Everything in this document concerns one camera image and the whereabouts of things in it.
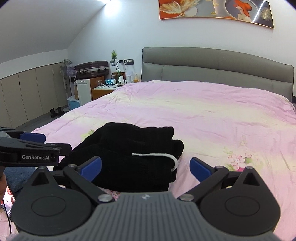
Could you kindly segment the black pants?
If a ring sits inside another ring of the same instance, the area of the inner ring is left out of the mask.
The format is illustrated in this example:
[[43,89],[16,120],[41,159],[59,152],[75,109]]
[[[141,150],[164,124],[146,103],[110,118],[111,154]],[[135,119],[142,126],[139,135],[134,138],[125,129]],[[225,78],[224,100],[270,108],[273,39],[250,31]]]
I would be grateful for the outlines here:
[[163,192],[176,180],[184,150],[174,140],[173,127],[140,128],[128,123],[106,123],[75,147],[54,170],[77,166],[94,156],[101,171],[92,183],[115,192]]

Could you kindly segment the black shoes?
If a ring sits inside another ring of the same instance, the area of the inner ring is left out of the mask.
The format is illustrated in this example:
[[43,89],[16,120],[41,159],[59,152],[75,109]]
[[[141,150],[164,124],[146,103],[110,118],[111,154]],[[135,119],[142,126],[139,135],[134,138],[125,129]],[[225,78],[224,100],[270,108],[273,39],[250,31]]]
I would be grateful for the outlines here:
[[57,110],[55,109],[50,109],[50,116],[51,118],[55,118],[55,117],[60,117],[63,116],[65,114],[65,112],[62,110],[62,108],[59,106],[57,107]]

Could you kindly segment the beige wardrobe cabinets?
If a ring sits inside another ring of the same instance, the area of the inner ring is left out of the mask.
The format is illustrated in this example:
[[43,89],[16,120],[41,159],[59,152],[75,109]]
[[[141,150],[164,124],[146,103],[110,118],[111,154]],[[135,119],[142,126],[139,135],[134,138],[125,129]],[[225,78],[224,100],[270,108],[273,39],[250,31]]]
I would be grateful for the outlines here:
[[67,89],[54,63],[1,79],[1,126],[19,127],[67,105]]

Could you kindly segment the blue plastic bin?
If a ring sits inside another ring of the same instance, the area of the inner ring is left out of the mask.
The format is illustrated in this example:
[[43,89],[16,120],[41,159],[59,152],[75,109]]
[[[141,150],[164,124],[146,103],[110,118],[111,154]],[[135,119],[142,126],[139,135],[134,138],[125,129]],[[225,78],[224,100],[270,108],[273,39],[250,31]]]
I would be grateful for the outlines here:
[[75,96],[68,97],[67,98],[67,102],[68,102],[68,108],[70,110],[73,110],[75,108],[79,108],[80,107],[79,100],[77,100],[75,98]]

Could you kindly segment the brown wooden nightstand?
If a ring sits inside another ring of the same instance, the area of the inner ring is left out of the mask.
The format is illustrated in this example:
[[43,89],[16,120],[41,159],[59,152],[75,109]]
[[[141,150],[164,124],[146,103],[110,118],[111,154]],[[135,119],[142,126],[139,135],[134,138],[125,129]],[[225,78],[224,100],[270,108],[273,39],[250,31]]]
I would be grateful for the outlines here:
[[106,85],[105,78],[97,77],[90,79],[90,88],[91,88],[91,97],[92,100],[96,100],[100,97],[103,97],[107,94],[112,93],[114,90],[118,89],[120,86],[115,85]]

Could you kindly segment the pink floral bed cover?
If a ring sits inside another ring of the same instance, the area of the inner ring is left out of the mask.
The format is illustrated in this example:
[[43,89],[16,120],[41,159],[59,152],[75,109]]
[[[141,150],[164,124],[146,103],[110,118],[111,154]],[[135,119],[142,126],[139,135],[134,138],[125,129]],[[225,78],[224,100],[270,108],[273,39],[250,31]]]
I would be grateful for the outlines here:
[[76,147],[108,122],[174,128],[174,138],[185,146],[169,187],[174,196],[198,183],[189,170],[192,157],[231,171],[253,166],[280,205],[275,234],[295,238],[295,108],[285,97],[224,84],[154,80],[125,85],[34,132]]

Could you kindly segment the standing electric fan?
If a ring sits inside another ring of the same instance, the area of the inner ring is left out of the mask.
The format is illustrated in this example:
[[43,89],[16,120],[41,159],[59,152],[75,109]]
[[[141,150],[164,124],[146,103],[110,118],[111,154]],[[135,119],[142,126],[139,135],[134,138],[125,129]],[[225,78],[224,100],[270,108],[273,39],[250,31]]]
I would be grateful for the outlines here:
[[64,87],[67,98],[75,96],[74,82],[76,78],[75,65],[69,60],[64,59],[60,63],[60,73],[64,79]]

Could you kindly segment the dark brown suitcase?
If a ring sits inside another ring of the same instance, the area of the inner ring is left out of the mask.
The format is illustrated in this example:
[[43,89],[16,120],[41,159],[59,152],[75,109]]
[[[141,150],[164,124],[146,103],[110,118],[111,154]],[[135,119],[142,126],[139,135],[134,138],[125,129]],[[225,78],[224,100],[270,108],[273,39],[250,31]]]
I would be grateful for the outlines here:
[[109,74],[107,61],[93,61],[78,64],[74,67],[77,79],[90,79],[106,76]]

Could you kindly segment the green potted plant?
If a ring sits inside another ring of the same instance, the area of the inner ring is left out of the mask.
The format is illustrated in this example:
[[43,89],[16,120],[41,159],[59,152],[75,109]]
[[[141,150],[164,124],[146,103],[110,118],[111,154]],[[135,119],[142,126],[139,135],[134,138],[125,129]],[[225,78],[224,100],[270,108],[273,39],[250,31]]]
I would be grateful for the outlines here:
[[110,60],[111,66],[116,65],[116,60],[117,60],[117,53],[115,50],[113,50],[111,53],[111,60]]

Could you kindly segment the grey upholstered headboard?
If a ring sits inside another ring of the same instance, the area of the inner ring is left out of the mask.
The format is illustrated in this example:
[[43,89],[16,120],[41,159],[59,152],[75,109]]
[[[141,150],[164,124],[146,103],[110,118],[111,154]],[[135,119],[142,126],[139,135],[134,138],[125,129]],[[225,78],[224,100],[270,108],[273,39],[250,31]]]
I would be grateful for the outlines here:
[[263,57],[211,48],[144,47],[143,82],[200,81],[267,90],[293,98],[293,66]]

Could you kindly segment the orange wall painting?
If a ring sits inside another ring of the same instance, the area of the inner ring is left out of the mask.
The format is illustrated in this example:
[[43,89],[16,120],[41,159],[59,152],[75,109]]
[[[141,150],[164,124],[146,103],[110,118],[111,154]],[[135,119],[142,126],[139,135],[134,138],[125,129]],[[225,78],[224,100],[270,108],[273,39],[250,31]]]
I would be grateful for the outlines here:
[[220,18],[238,20],[273,29],[268,1],[256,0],[180,0],[159,1],[159,18]]

